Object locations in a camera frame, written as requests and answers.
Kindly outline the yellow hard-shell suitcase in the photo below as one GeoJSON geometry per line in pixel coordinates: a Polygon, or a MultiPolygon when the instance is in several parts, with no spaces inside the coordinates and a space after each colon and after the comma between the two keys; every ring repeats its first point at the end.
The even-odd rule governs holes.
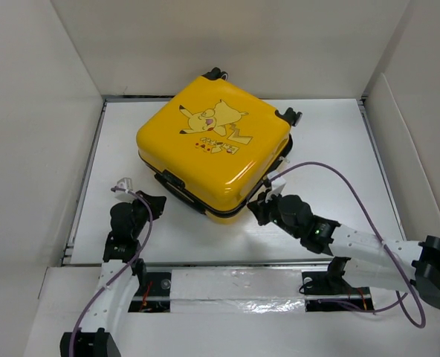
{"type": "Polygon", "coordinates": [[[302,112],[280,111],[215,67],[194,79],[136,134],[155,179],[193,210],[229,222],[291,151],[302,112]]]}

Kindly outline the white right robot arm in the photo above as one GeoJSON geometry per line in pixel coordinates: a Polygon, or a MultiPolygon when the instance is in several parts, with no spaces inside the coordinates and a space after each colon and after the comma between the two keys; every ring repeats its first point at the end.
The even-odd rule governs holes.
{"type": "Polygon", "coordinates": [[[333,292],[373,286],[415,292],[440,309],[440,238],[423,241],[379,239],[312,213],[297,195],[266,193],[247,204],[259,225],[274,223],[315,254],[332,257],[326,284],[333,292]]]}

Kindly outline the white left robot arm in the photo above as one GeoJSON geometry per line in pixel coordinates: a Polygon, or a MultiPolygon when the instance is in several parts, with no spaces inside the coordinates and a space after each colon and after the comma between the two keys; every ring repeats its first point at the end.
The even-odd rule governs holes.
{"type": "Polygon", "coordinates": [[[165,196],[113,187],[134,198],[110,209],[111,230],[106,238],[96,291],[73,329],[59,342],[61,356],[120,356],[117,335],[135,295],[148,284],[140,253],[152,234],[153,222],[164,212],[165,196]]]}

